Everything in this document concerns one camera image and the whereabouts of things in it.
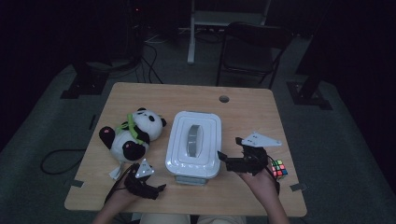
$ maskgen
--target desk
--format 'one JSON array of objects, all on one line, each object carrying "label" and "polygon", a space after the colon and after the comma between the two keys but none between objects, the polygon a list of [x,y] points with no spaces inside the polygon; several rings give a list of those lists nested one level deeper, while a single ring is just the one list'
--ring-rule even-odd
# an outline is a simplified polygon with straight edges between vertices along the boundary
[{"label": "desk", "polygon": [[[228,103],[219,97],[226,95]],[[265,216],[265,210],[248,186],[234,172],[226,171],[222,163],[219,174],[205,186],[189,186],[176,183],[165,167],[166,149],[175,115],[182,110],[217,114],[222,125],[222,151],[229,157],[241,158],[242,148],[235,137],[247,137],[253,131],[282,141],[281,147],[268,147],[267,152],[276,160],[282,160],[289,174],[280,180],[280,201],[290,217],[302,217],[306,213],[303,194],[291,191],[298,177],[291,159],[276,102],[271,91],[263,89],[177,86],[161,84],[117,83],[108,96],[94,135],[76,174],[83,181],[82,188],[71,187],[65,200],[70,210],[98,211],[114,184],[108,173],[119,163],[101,142],[98,133],[104,126],[116,127],[126,120],[128,113],[139,107],[151,109],[167,120],[159,139],[150,143],[144,158],[155,169],[148,180],[152,186],[166,184],[157,200],[139,199],[127,208],[128,212],[178,213],[196,215],[245,215]]]},{"label": "desk", "polygon": [[227,26],[233,21],[244,21],[253,24],[265,24],[271,0],[265,0],[262,13],[222,12],[195,10],[195,0],[191,0],[191,33],[188,64],[195,61],[195,25]]}]

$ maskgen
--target cable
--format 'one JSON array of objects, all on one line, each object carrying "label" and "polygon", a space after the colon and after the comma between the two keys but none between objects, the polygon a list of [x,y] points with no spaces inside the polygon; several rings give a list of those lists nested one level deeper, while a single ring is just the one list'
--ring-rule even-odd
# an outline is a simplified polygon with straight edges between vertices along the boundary
[{"label": "cable", "polygon": [[271,160],[274,161],[274,159],[272,157],[270,157],[269,155],[267,155],[267,157]]},{"label": "cable", "polygon": [[148,70],[148,81],[150,83],[152,83],[151,81],[151,71],[154,73],[155,77],[161,82],[161,84],[163,84],[163,81],[158,77],[158,74],[155,72],[153,65],[155,63],[155,61],[157,60],[157,50],[152,47],[151,45],[145,44],[145,46],[151,48],[154,50],[154,59],[152,60],[152,63],[150,64],[144,57],[142,57],[143,61],[148,65],[149,70]]},{"label": "cable", "polygon": [[197,41],[201,41],[201,42],[204,42],[206,44],[219,44],[219,43],[221,43],[221,37],[220,37],[219,34],[209,33],[209,35],[214,36],[216,38],[216,40],[204,39],[204,38],[199,37],[198,35],[195,36],[195,39]]},{"label": "cable", "polygon": [[128,221],[127,220],[125,220],[125,218],[122,216],[122,214],[121,213],[119,213],[119,218],[122,220],[122,222],[121,223],[128,223]]},{"label": "cable", "polygon": [[134,70],[134,75],[136,76],[137,83],[140,83],[139,75],[137,74],[137,69]]},{"label": "cable", "polygon": [[146,83],[145,73],[146,73],[146,71],[145,71],[145,66],[143,66],[143,64],[142,64],[142,78],[143,78],[143,83]]},{"label": "cable", "polygon": [[69,168],[67,168],[67,169],[65,169],[65,170],[62,170],[62,171],[59,171],[59,172],[50,172],[50,171],[47,171],[47,170],[44,168],[44,163],[45,163],[46,160],[47,160],[52,154],[54,154],[54,153],[58,153],[58,152],[76,152],[76,151],[85,151],[85,150],[87,150],[87,149],[58,149],[58,150],[53,150],[53,151],[51,151],[50,153],[48,153],[48,154],[44,157],[44,159],[41,161],[41,163],[40,163],[40,169],[41,169],[41,171],[42,171],[44,174],[47,174],[47,175],[61,175],[61,174],[64,174],[64,173],[66,173],[66,172],[72,170],[75,166],[77,166],[77,165],[82,161],[82,157],[81,157],[81,159],[79,159],[76,163],[74,163],[74,164],[73,164],[72,166],[70,166]]},{"label": "cable", "polygon": [[148,44],[162,44],[162,43],[165,43],[165,42],[167,42],[169,40],[169,39],[166,38],[166,39],[161,40],[161,41],[156,41],[156,42],[151,41],[151,40],[153,40],[153,39],[155,39],[155,38],[157,38],[159,36],[161,36],[161,35],[155,35],[155,36],[149,38],[148,40],[145,40],[145,43],[148,43]]},{"label": "cable", "polygon": [[119,223],[122,223],[122,224],[128,224],[128,222],[120,220],[120,218],[118,218],[118,217],[114,217],[114,220],[116,220],[116,221],[118,221]]},{"label": "cable", "polygon": [[132,169],[132,165],[130,167],[128,167],[128,169],[126,169],[124,171],[124,173],[121,175],[121,177],[116,181],[116,183],[114,183],[113,187],[111,188],[110,192],[107,194],[106,198],[105,198],[105,203],[107,203],[107,200],[111,197],[111,195],[113,195],[114,191],[119,190],[118,186],[119,183],[121,182],[121,180],[128,174],[128,172]]},{"label": "cable", "polygon": [[300,220],[301,220],[304,224],[308,224],[305,220],[303,220],[302,217],[300,217]]},{"label": "cable", "polygon": [[127,71],[125,74],[121,74],[121,71],[120,71],[120,74],[117,74],[117,75],[114,75],[114,76],[111,76],[111,75],[110,75],[108,78],[120,78],[120,77],[129,76],[129,75],[132,74],[133,72],[136,73],[137,69],[139,69],[140,66],[143,66],[143,64],[142,64],[141,62],[140,62],[133,70]]},{"label": "cable", "polygon": [[140,58],[131,58],[129,59],[128,63],[113,67],[106,67],[106,68],[98,68],[93,65],[88,64],[88,66],[92,69],[92,71],[97,71],[97,72],[105,72],[105,73],[111,73],[111,72],[119,72],[119,71],[127,71],[132,68],[135,68],[139,65],[140,63]]}]

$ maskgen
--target hand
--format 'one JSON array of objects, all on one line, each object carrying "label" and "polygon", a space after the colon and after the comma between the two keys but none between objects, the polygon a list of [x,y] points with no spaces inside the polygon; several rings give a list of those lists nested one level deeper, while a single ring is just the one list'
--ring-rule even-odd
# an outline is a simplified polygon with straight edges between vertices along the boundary
[{"label": "hand", "polygon": [[96,215],[92,224],[105,224],[111,223],[114,216],[122,212],[129,204],[136,201],[139,197],[133,195],[125,188],[125,175],[116,187],[117,190],[113,192],[113,195],[107,200],[102,210]]},{"label": "hand", "polygon": [[[272,171],[270,161],[268,162],[268,169]],[[262,204],[271,224],[289,223],[285,209],[277,196],[275,180],[265,169],[254,176],[245,173],[238,173],[238,175],[247,183],[254,196]]]}]

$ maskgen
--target box lid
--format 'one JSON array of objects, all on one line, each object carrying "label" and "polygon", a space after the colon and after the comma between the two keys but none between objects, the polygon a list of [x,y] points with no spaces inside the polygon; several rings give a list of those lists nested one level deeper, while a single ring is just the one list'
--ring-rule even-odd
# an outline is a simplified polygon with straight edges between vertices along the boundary
[{"label": "box lid", "polygon": [[173,175],[209,179],[219,172],[221,121],[211,113],[181,111],[175,116],[166,152]]}]

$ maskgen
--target chair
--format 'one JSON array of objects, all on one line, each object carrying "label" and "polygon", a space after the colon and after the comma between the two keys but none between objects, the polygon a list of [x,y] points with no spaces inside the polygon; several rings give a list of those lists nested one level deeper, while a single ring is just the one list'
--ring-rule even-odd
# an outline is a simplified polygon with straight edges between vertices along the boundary
[{"label": "chair", "polygon": [[274,26],[232,22],[224,30],[216,86],[222,71],[264,78],[272,74],[272,88],[280,56],[292,40],[292,32]]}]

